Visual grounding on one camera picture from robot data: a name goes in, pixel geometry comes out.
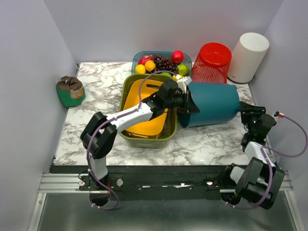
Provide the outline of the yellow plastic bin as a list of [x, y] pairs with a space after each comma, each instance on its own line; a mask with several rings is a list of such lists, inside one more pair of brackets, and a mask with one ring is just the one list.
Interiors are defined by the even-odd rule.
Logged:
[[[122, 99], [120, 107], [122, 110], [131, 108], [139, 103], [139, 86], [141, 83], [142, 79], [132, 81], [127, 85], [128, 88], [123, 90], [123, 93], [126, 93], [126, 95]], [[144, 99], [157, 92], [162, 84], [163, 82], [161, 81], [147, 79], [141, 87], [141, 98]], [[165, 109], [164, 113], [159, 117], [151, 121], [138, 123], [126, 131], [133, 137], [157, 139], [164, 128], [167, 112], [168, 109]]]

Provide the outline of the yellow lemon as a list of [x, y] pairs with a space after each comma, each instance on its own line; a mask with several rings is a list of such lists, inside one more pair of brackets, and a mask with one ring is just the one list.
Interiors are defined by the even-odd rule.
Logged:
[[146, 73], [146, 68], [143, 64], [138, 64], [135, 67], [135, 73], [136, 74], [145, 74]]

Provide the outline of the olive green plastic tub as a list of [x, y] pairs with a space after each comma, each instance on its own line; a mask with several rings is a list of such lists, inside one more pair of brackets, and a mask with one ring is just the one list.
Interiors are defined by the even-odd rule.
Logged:
[[[148, 76], [147, 74], [133, 74], [126, 78], [123, 84], [123, 89], [122, 89], [122, 95], [121, 95], [120, 106], [119, 106], [120, 111], [122, 111], [120, 107], [121, 107], [123, 96], [126, 95], [126, 93], [123, 93], [123, 90], [128, 88], [127, 85], [130, 82], [136, 81], [138, 79], [143, 80], [147, 76]], [[164, 83], [166, 80], [171, 79], [171, 77], [158, 74], [158, 75], [154, 75], [150, 77], [149, 79], [161, 81]], [[175, 135], [176, 131], [177, 131], [177, 113], [175, 110], [168, 109], [164, 128], [162, 132], [160, 133], [160, 136], [157, 139], [133, 137], [133, 136], [130, 136], [126, 130], [122, 131], [120, 135], [124, 139], [126, 139], [126, 141], [131, 147], [158, 149], [158, 148], [166, 147], [168, 141]]]

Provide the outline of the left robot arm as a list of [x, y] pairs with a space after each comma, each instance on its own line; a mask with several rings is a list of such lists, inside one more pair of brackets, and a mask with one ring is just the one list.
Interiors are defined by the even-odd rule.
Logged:
[[190, 77], [178, 81], [166, 80], [157, 92], [140, 99], [136, 106], [108, 116], [101, 112], [92, 116], [80, 139], [87, 150], [90, 184], [94, 189], [107, 188], [106, 156], [111, 151], [118, 133], [138, 123], [151, 121], [161, 116], [166, 109], [177, 109], [183, 114], [200, 111], [188, 89], [191, 81]]

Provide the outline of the orange fruit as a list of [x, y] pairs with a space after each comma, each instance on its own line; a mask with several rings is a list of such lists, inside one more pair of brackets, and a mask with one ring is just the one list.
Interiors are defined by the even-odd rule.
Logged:
[[144, 67], [147, 71], [151, 72], [156, 68], [156, 65], [154, 63], [154, 61], [152, 60], [148, 60], [145, 64]]

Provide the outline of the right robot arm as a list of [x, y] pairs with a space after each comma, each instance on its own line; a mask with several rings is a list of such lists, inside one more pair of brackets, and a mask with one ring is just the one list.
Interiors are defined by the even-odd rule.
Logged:
[[249, 159], [245, 169], [232, 164], [229, 172], [221, 177], [222, 185], [228, 189], [235, 187], [233, 196], [225, 199], [233, 208], [241, 208], [238, 203], [243, 198], [250, 206], [270, 209], [278, 195], [285, 172], [279, 169], [266, 152], [265, 138], [277, 124], [278, 114], [266, 114], [265, 107], [240, 102], [241, 122], [246, 133], [241, 140], [243, 152]]

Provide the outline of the dark purple grape bunch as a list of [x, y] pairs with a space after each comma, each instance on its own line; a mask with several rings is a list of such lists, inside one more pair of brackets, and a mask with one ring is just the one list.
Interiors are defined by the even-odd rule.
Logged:
[[153, 58], [153, 62], [155, 64], [154, 70], [149, 73], [153, 73], [156, 71], [171, 71], [173, 73], [178, 74], [178, 64], [174, 63], [171, 58], [165, 58], [162, 55], [155, 55]]

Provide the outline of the teal plastic bucket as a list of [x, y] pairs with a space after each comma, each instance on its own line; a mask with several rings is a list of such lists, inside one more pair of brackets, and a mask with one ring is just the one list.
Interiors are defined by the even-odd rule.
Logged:
[[226, 123], [240, 111], [240, 98], [235, 85], [191, 82], [192, 101], [200, 112], [178, 114], [183, 128]]

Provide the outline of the pink dragon fruit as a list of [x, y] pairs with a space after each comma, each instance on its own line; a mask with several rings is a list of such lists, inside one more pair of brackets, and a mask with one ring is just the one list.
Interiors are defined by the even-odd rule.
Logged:
[[145, 55], [139, 59], [138, 64], [145, 65], [147, 61], [152, 61], [152, 60], [153, 60], [152, 55]]

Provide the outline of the clear teal fruit basket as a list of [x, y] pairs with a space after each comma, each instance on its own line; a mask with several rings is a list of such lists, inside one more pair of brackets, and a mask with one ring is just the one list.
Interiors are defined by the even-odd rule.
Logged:
[[[137, 54], [135, 54], [135, 56], [133, 57], [132, 60], [132, 66], [131, 66], [131, 74], [135, 74], [135, 67], [138, 65], [139, 60], [143, 57], [143, 56], [155, 56], [155, 55], [161, 55], [163, 58], [172, 58], [172, 53], [173, 51], [141, 51]], [[187, 54], [183, 54], [184, 58], [182, 63], [185, 64], [188, 67], [188, 74], [191, 73], [191, 69], [192, 69], [192, 60], [191, 58], [187, 55]]]

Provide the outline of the red apple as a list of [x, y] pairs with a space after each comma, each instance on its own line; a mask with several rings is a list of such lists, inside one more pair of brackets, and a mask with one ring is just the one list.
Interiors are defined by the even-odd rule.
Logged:
[[184, 53], [180, 50], [176, 50], [171, 56], [172, 62], [175, 64], [181, 64], [184, 59]]

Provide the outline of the red mesh basket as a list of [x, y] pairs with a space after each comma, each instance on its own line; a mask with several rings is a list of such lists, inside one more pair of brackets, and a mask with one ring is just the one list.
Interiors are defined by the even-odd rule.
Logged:
[[232, 53], [221, 43], [202, 46], [192, 67], [194, 82], [226, 83]]

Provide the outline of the green pot with brown top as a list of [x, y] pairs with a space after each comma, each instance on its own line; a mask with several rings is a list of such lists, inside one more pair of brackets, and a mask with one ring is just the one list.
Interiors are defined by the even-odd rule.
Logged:
[[62, 77], [56, 84], [56, 90], [61, 103], [67, 108], [80, 105], [86, 97], [84, 86], [76, 77]]

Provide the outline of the white cylindrical container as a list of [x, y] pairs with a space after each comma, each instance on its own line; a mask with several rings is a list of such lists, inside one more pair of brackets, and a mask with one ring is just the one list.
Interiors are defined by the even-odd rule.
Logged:
[[258, 33], [242, 34], [234, 50], [228, 71], [228, 79], [239, 84], [250, 82], [261, 64], [270, 43]]

